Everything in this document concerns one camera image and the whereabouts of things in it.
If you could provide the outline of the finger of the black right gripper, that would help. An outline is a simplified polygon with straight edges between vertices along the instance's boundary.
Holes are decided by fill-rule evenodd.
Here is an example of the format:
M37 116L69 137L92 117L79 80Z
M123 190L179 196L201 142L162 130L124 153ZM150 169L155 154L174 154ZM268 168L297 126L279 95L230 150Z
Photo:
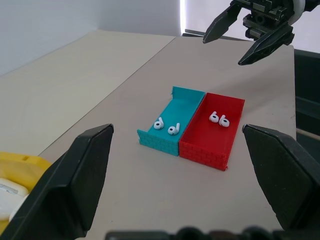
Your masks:
M275 52L282 45L290 45L294 39L293 27L283 23L275 30L261 36L238 61L238 65L254 64Z
M235 23L241 9L242 7L239 4L231 4L225 9L207 28L202 42L207 44L223 36L229 30L229 27Z

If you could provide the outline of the red brick-pattern tray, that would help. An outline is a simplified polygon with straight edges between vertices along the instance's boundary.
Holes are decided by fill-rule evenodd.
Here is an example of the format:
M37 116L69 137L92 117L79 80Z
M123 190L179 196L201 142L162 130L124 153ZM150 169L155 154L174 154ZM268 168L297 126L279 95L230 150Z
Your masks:
M245 101L240 98L206 93L181 139L179 156L221 171L228 168L228 160L238 130ZM216 111L225 115L229 127L209 120Z

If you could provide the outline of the black furniture frame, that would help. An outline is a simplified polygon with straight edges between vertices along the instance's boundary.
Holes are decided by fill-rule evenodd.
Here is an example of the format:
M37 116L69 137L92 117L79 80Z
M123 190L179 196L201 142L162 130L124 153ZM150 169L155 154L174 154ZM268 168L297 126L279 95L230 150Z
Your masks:
M296 49L294 74L296 127L320 137L320 53Z

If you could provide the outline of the white earbud case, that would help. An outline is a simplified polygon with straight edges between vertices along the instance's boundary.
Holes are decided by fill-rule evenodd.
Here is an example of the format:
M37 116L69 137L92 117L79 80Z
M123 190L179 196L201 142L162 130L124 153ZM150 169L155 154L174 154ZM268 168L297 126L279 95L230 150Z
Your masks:
M0 178L0 221L11 221L29 196L24 186Z

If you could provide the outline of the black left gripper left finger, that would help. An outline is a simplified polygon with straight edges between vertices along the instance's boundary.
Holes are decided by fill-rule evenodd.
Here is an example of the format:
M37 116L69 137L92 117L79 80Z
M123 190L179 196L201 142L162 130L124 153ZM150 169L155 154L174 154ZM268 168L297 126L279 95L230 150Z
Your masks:
M91 229L104 187L114 126L78 135L45 171L0 240L76 240Z

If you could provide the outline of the teal brick-pattern tray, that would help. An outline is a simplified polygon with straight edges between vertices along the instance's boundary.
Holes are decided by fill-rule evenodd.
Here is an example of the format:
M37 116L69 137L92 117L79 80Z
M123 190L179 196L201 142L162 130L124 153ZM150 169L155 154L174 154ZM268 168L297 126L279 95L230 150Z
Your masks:
M153 125L148 131L138 129L139 144L173 155L179 155L179 141L202 102L205 92L174 86L171 91L172 99L158 116L164 122L163 129L156 130ZM169 135L168 128L180 123L179 133Z

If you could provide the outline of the yellow container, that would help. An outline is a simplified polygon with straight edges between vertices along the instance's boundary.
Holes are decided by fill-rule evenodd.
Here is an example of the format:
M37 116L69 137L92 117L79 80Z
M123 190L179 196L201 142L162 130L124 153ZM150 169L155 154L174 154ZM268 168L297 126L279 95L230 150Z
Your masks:
M51 165L39 156L0 152L0 178L25 187L29 193Z

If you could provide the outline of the dark window frame bar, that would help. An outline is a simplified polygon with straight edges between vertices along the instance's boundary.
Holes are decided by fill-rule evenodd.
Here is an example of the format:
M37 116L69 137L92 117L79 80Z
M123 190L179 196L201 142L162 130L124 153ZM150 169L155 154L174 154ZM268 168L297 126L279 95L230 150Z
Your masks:
M198 37L198 38L203 38L205 36L204 32L201 31L196 31L196 30L190 30L190 29L185 29L184 33L181 35L182 37ZM229 36L221 36L220 39L223 40L231 40L231 41L248 41L247 39L240 39L240 38L234 38L234 37L229 37Z

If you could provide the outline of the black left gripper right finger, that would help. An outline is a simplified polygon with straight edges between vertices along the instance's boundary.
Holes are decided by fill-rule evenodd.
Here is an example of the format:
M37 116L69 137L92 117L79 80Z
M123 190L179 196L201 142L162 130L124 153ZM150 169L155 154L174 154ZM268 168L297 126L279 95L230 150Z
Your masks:
M245 124L254 172L284 230L320 230L320 163L293 137Z

